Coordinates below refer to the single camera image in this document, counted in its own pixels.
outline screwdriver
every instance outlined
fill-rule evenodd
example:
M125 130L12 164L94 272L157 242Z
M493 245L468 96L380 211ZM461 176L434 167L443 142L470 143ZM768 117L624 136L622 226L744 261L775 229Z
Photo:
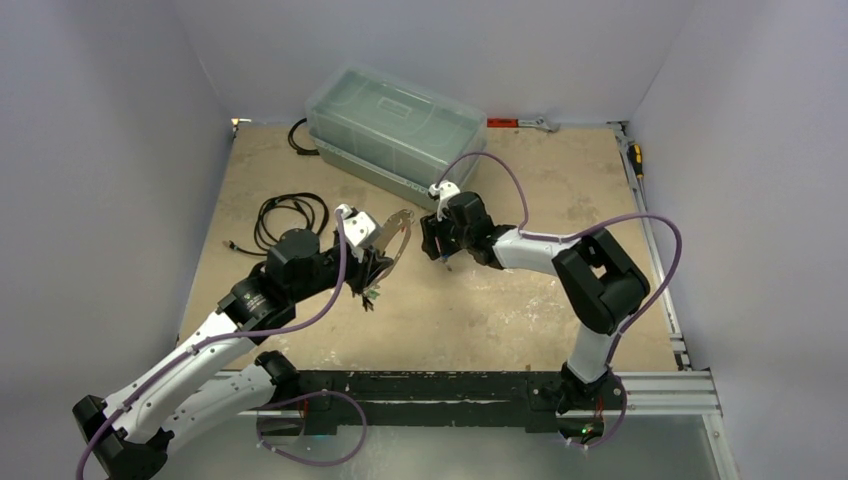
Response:
M630 165L633 166L633 173L636 174L636 179L642 180L642 149L639 144L634 143L627 149L627 159L630 160Z

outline white bracket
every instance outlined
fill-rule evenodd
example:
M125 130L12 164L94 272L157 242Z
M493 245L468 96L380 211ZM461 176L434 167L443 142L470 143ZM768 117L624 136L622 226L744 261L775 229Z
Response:
M377 240L382 229L371 215L365 212L354 215L353 208L345 203L339 205L336 211L342 214L342 226L351 253L361 262L365 256L365 249Z
M445 214L443 212L448 208L448 200L459 195L459 187L453 182L443 181L438 186L435 183L430 185L429 191L431 196L439 199L439 208L436 209L436 219L439 221L444 220Z

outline red tool handle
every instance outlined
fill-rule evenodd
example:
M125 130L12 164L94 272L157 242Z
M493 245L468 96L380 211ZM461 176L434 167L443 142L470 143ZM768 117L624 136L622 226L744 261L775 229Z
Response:
M489 128L518 128L517 118L490 118L486 120Z

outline black metal base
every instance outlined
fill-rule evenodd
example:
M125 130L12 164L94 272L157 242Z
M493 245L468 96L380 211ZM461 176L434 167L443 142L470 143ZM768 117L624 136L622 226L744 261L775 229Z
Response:
M620 409L621 397L611 383L598 392L605 408ZM300 372L299 384L300 393L327 389L351 396L369 425L523 427L528 433L558 432L565 426L557 417L563 396L560 372L308 370ZM309 401L304 433L333 435L339 425L359 424L347 402L319 397Z

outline wrench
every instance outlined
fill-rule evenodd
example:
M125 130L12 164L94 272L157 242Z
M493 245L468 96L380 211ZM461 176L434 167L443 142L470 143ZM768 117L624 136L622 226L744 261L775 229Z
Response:
M535 120L521 120L519 118L490 118L486 121L489 128L535 128L543 132L553 133L559 130L558 123L549 123L545 117Z

